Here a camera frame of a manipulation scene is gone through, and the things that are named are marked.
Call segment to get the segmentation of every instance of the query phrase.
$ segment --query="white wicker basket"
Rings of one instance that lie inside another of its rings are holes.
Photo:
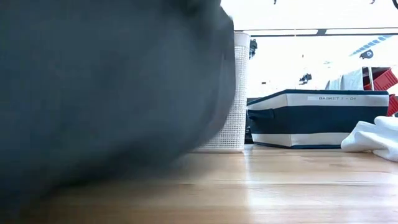
[[[247,76],[250,35],[235,32],[236,93],[224,128],[197,152],[241,152],[246,126]]]

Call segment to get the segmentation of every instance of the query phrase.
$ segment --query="white cloth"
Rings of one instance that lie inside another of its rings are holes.
[[[372,151],[375,155],[398,162],[398,118],[379,116],[374,124],[360,121],[343,140],[345,152]]]

